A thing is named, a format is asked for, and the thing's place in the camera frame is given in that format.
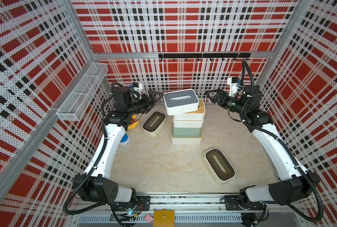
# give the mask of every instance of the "beige floor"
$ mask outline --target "beige floor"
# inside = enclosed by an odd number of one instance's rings
[[[111,180],[119,185],[137,192],[237,193],[249,185],[275,182],[261,144],[242,123],[231,120],[227,110],[206,105],[201,145],[172,145],[172,116],[157,136],[143,134],[142,124],[154,111],[166,113],[164,105],[156,105],[128,130],[130,142],[118,147]],[[211,148],[219,148],[236,171],[225,184],[218,184],[203,162]]]

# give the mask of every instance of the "stacked boxes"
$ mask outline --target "stacked boxes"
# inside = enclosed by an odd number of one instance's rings
[[[193,89],[164,94],[168,115],[173,115],[171,141],[174,145],[199,145],[205,117],[203,100],[197,98]]]

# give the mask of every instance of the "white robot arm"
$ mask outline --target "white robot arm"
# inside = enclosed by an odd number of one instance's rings
[[[242,60],[243,72],[241,85],[243,85],[245,69],[250,76],[250,85],[243,86],[241,98],[238,93],[233,97],[237,90],[238,78],[228,80],[228,85],[234,91],[226,93],[221,89],[209,90],[205,95],[213,102],[229,112],[236,112],[240,115],[240,120],[254,134],[265,149],[265,152],[274,165],[280,179],[275,182],[262,186],[248,186],[239,191],[239,204],[243,209],[251,209],[258,201],[275,202],[279,205],[288,205],[304,219],[311,222],[318,222],[323,216],[322,201],[316,186],[320,182],[320,177],[316,173],[310,173],[297,159],[291,150],[281,139],[272,119],[269,115],[259,109],[262,92],[259,86],[254,86],[254,78],[245,60]],[[314,193],[317,204],[318,214],[316,217],[308,217],[301,211],[293,207],[290,203],[308,197]]]
[[[68,215],[79,214],[94,207],[120,203],[122,207],[134,209],[138,203],[135,189],[118,186],[110,180],[110,171],[118,145],[123,138],[132,115],[148,113],[156,103],[163,97],[163,93],[152,90],[141,95],[142,84],[133,83],[132,86],[122,86],[112,83],[111,96],[103,101],[101,110],[103,114],[102,130],[103,136],[98,144],[97,150],[82,175],[75,175],[73,186],[75,190],[63,205],[63,212]],[[104,105],[114,98],[114,109],[109,111],[107,116],[104,113]],[[84,201],[97,202],[85,209],[71,211],[68,209],[69,202],[79,194]]]

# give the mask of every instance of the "plaid wall panel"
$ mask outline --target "plaid wall panel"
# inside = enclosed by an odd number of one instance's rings
[[[72,0],[92,50],[271,51],[298,1]]]
[[[263,69],[266,58],[250,58],[249,67],[255,80]],[[143,83],[145,91],[148,89],[159,92],[170,92],[192,88],[199,98],[205,101],[206,90],[224,89],[229,91],[226,85],[228,77],[241,77],[241,60],[233,59],[119,59],[100,60],[107,63],[109,82],[119,82],[124,85],[132,85],[132,82]],[[249,75],[246,75],[245,83],[250,84]]]
[[[262,90],[293,154],[321,177],[321,226],[337,226],[337,0],[311,2]],[[303,203],[316,214],[314,197]]]
[[[0,173],[86,62],[60,1],[0,1]]]
[[[0,0],[0,173],[87,61],[60,0]],[[95,111],[56,123],[0,204],[0,226],[64,225],[62,200],[99,135]]]
[[[81,121],[56,122],[2,200],[0,227],[66,225],[62,205],[73,191],[74,176],[83,174],[98,146],[105,98],[100,86]]]

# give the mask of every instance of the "gray tissue box lid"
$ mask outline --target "gray tissue box lid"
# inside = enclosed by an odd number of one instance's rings
[[[191,98],[171,101],[171,98],[177,98],[177,97],[183,97],[183,96],[191,96]],[[167,107],[178,107],[178,106],[198,102],[196,94],[193,90],[184,90],[184,91],[179,91],[179,92],[165,93],[163,97],[165,99]]]

